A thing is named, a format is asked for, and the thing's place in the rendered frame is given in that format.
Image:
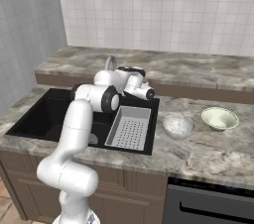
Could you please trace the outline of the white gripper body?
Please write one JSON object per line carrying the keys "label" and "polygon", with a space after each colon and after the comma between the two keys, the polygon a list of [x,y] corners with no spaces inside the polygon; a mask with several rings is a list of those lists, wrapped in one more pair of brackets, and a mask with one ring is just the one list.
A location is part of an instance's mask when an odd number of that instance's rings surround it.
{"label": "white gripper body", "polygon": [[127,84],[123,93],[126,97],[137,98],[135,87],[132,85]]}

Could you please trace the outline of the grey sink tap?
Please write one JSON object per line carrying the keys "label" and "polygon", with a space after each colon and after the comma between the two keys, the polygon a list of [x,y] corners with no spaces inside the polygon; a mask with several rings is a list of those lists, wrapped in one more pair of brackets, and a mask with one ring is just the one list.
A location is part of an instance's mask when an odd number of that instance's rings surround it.
{"label": "grey sink tap", "polygon": [[116,58],[114,56],[109,56],[105,63],[105,70],[112,70],[114,71],[117,68]]}

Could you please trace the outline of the grey perforated sink rack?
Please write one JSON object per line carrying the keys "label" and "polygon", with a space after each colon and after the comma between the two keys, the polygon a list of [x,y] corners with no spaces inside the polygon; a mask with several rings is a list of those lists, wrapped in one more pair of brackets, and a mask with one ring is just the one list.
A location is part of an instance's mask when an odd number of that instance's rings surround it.
{"label": "grey perforated sink rack", "polygon": [[105,146],[143,151],[151,116],[149,108],[120,106]]}

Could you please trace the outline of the grey speckled bowl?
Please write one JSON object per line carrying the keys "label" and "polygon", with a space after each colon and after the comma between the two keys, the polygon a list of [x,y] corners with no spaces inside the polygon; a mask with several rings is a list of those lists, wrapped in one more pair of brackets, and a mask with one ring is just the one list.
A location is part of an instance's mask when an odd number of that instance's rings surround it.
{"label": "grey speckled bowl", "polygon": [[193,133],[194,122],[187,116],[170,114],[163,119],[163,129],[171,139],[184,140]]}

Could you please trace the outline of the black sink basin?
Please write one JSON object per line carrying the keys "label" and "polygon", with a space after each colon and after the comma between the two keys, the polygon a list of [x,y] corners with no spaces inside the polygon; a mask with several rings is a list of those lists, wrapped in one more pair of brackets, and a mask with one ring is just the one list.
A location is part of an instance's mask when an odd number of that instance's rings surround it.
{"label": "black sink basin", "polygon": [[[29,111],[7,132],[7,135],[58,142],[60,139],[64,116],[70,103],[70,91],[51,88]],[[98,144],[90,147],[120,152],[137,153],[150,156],[153,150],[158,109],[160,100],[150,101],[138,98],[120,97],[120,106],[149,108],[151,116],[143,151],[124,150],[105,146],[105,141],[115,120],[119,108],[113,113],[93,113],[91,134],[98,138]]]}

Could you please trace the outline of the brown sink cabinet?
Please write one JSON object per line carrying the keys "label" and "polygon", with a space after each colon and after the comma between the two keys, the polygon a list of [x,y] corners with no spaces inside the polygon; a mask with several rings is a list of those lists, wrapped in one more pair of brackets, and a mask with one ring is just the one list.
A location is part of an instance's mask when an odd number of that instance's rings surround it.
{"label": "brown sink cabinet", "polygon": [[[24,220],[29,219],[17,197],[10,181],[9,172],[36,175],[39,162],[37,156],[0,151],[0,174],[7,187],[15,206]],[[161,175],[135,172],[124,169],[105,168],[95,166],[99,174],[97,192],[125,193],[129,195],[164,197],[166,194],[167,179]]]}

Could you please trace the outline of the pale green bowl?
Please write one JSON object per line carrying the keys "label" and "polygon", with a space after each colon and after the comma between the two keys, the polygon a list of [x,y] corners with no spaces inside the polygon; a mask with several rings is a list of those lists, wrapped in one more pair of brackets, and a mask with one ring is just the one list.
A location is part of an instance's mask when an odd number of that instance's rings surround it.
{"label": "pale green bowl", "polygon": [[223,132],[234,129],[239,124],[238,117],[230,110],[221,107],[209,107],[201,112],[201,119],[212,130]]}

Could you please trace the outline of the brown cupboard door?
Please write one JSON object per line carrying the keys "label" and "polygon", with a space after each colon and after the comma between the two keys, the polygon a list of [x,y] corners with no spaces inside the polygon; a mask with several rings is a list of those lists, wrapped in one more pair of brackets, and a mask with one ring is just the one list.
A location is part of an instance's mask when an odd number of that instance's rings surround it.
{"label": "brown cupboard door", "polygon": [[60,192],[39,181],[35,175],[16,172],[8,175],[27,217],[52,224],[61,214]]}
{"label": "brown cupboard door", "polygon": [[88,202],[100,224],[162,224],[164,197],[100,191]]}

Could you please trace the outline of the dark grey dishwasher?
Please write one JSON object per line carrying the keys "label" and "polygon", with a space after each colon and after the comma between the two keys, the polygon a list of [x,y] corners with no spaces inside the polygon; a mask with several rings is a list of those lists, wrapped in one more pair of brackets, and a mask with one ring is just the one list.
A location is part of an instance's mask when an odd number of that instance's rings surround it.
{"label": "dark grey dishwasher", "polygon": [[245,224],[182,212],[185,207],[254,220],[254,190],[168,178],[163,224]]}

